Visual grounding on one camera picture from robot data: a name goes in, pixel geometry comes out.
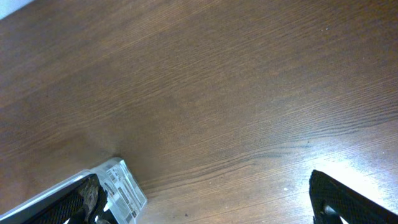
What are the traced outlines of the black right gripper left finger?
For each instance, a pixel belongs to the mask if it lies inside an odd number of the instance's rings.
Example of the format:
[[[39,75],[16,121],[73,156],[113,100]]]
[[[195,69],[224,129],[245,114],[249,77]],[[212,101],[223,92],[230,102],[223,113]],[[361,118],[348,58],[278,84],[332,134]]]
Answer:
[[[24,223],[116,223],[104,210],[108,191],[96,174],[88,174],[58,189],[43,192],[24,209]]]

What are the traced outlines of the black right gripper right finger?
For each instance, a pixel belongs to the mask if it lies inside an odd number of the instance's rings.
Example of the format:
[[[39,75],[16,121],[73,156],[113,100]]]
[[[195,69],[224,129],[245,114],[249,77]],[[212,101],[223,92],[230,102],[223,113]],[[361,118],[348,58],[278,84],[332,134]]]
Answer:
[[[318,170],[310,176],[309,195],[314,223],[397,223],[395,213]]]

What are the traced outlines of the clear plastic container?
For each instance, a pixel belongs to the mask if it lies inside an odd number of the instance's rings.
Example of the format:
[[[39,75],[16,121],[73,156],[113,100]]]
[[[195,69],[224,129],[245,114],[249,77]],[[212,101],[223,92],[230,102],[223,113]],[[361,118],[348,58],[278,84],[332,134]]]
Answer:
[[[136,223],[147,197],[120,157],[39,193],[1,215],[1,223]]]

